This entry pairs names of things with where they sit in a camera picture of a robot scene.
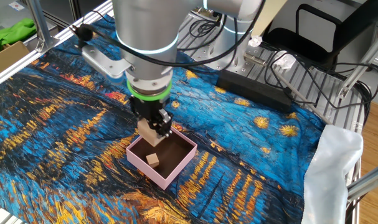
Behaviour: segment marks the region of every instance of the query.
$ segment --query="green ring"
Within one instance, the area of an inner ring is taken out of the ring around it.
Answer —
[[[172,88],[172,82],[170,82],[168,87],[166,88],[166,90],[163,91],[161,94],[158,94],[156,96],[146,96],[146,95],[142,95],[142,94],[134,91],[129,80],[126,81],[126,85],[128,86],[128,89],[132,93],[132,95],[134,95],[137,99],[144,100],[144,101],[162,100],[162,99],[164,99],[165,97],[168,96],[168,94],[171,92],[171,88]]]

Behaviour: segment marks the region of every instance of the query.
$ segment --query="green cloth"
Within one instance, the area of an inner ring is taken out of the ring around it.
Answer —
[[[0,51],[2,45],[14,44],[19,40],[24,40],[36,33],[34,21],[32,19],[22,19],[12,27],[0,30]]]

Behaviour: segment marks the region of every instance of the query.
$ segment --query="starry night tablecloth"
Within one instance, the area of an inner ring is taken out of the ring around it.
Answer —
[[[116,37],[113,24],[96,26]],[[217,88],[216,75],[175,68],[167,110],[198,152],[163,191],[126,160],[138,137],[126,80],[112,85],[76,43],[0,85],[0,206],[28,223],[301,222],[324,128],[317,116],[272,110]],[[120,57],[99,37],[91,44]]]

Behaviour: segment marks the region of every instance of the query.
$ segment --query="pink box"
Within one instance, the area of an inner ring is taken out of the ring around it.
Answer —
[[[171,128],[172,135],[162,140],[156,147],[151,146],[141,136],[126,148],[128,161],[146,174],[165,190],[175,177],[196,155],[197,144]],[[146,162],[146,156],[156,153],[159,165],[154,169]]]

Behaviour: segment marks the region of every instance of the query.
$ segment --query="black chair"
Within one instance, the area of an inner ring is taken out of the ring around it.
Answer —
[[[299,33],[299,19],[300,10],[308,11],[320,18],[323,18],[336,25],[333,40],[333,50],[327,52],[324,48],[316,43],[300,36]],[[263,36],[263,41],[275,47],[294,51],[305,58],[316,62],[316,65],[321,65],[326,69],[337,62],[337,57],[340,51],[354,40],[361,32],[367,29],[370,25],[378,21],[378,0],[368,0],[361,7],[356,9],[344,22],[330,16],[329,14],[320,11],[307,4],[302,4],[296,11],[296,32],[284,28],[273,29],[270,33]]]

